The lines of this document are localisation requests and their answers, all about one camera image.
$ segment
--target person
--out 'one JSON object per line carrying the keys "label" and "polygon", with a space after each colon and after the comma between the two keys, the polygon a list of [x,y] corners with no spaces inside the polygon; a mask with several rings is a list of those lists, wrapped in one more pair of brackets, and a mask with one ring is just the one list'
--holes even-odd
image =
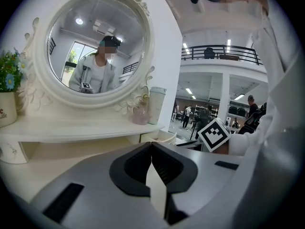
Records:
{"label": "person", "polygon": [[203,109],[199,113],[200,121],[198,123],[197,133],[196,133],[195,139],[198,139],[198,137],[199,137],[198,132],[200,132],[208,124],[209,118],[210,118],[210,115],[211,115],[211,111],[212,111],[212,106],[209,105],[207,109]]}
{"label": "person", "polygon": [[259,112],[260,109],[254,102],[254,98],[252,95],[248,96],[248,104],[250,105],[250,111],[249,111],[249,116],[248,116],[250,118],[253,113]]}
{"label": "person", "polygon": [[177,108],[177,103],[176,103],[176,100],[173,104],[173,113],[177,113],[178,112],[178,108]]}
{"label": "person", "polygon": [[80,91],[81,83],[89,83],[94,94],[112,90],[115,67],[107,59],[117,52],[120,43],[115,37],[105,36],[96,53],[79,60],[69,80],[69,87]]}
{"label": "person", "polygon": [[232,127],[233,127],[233,128],[236,128],[236,129],[238,129],[238,127],[239,127],[238,122],[237,122],[237,118],[236,118],[236,117],[234,118],[234,121],[233,121],[233,123],[232,123]]}
{"label": "person", "polygon": [[184,116],[184,121],[183,121],[183,128],[186,128],[187,127],[187,124],[189,124],[189,119],[190,119],[190,113],[192,112],[191,111],[191,105],[188,106],[186,109],[185,109],[185,116]]}
{"label": "person", "polygon": [[182,113],[182,117],[181,117],[181,122],[184,121],[184,118],[185,118],[185,110],[186,110],[187,106],[184,106],[184,111]]}
{"label": "person", "polygon": [[[221,2],[248,0],[221,0]],[[261,145],[269,136],[285,129],[305,126],[299,113],[305,106],[305,58],[296,32],[275,0],[256,0],[262,8],[262,27],[252,41],[267,72],[268,108],[254,133],[233,134],[214,152],[243,156],[248,147]],[[287,111],[294,102],[294,111]]]}

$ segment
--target pink glass vase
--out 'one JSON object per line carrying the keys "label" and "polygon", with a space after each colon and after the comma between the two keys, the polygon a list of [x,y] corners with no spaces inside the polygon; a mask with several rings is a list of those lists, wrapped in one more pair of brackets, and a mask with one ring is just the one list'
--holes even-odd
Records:
{"label": "pink glass vase", "polygon": [[147,106],[145,102],[140,102],[139,108],[133,113],[132,122],[137,125],[146,125],[148,122]]}

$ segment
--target person standing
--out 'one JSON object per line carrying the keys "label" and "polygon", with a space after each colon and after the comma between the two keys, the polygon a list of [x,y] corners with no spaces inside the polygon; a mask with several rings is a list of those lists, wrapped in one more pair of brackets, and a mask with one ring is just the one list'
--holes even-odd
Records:
{"label": "person standing", "polygon": [[178,112],[178,107],[177,107],[177,103],[176,103],[176,100],[173,104],[173,113],[177,113]]}
{"label": "person standing", "polygon": [[187,127],[187,124],[189,124],[189,119],[190,119],[190,113],[192,112],[191,111],[191,105],[188,106],[186,109],[185,109],[185,116],[184,116],[184,121],[183,121],[183,128],[186,128]]}
{"label": "person standing", "polygon": [[260,109],[257,106],[257,104],[254,102],[254,98],[252,95],[249,95],[248,97],[248,104],[250,105],[249,118],[253,113],[260,112]]}
{"label": "person standing", "polygon": [[239,127],[239,124],[238,124],[238,122],[237,122],[237,118],[235,117],[235,119],[234,119],[234,121],[233,121],[233,123],[232,123],[232,127],[233,128],[236,128],[236,129],[238,129],[238,127]]}
{"label": "person standing", "polygon": [[94,94],[114,89],[115,67],[107,59],[117,53],[120,44],[114,36],[105,36],[96,53],[78,61],[69,80],[69,87],[78,92],[82,83],[89,83]]}
{"label": "person standing", "polygon": [[207,109],[203,109],[199,113],[200,122],[198,123],[195,139],[198,139],[198,137],[199,137],[198,132],[200,132],[208,124],[209,118],[211,115],[211,111],[212,111],[212,106],[209,105]]}

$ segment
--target white ceramic pot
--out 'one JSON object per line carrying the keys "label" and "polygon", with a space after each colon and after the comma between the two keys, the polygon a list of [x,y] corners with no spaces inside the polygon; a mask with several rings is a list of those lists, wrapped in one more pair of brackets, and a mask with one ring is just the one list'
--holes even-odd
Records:
{"label": "white ceramic pot", "polygon": [[0,127],[10,125],[16,120],[17,111],[14,93],[0,93]]}

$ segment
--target white cup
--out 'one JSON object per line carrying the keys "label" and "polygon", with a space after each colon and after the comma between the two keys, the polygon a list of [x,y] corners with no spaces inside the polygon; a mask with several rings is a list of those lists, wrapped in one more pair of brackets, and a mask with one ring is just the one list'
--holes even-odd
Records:
{"label": "white cup", "polygon": [[158,124],[166,89],[161,87],[152,87],[149,95],[148,116],[149,124]]}

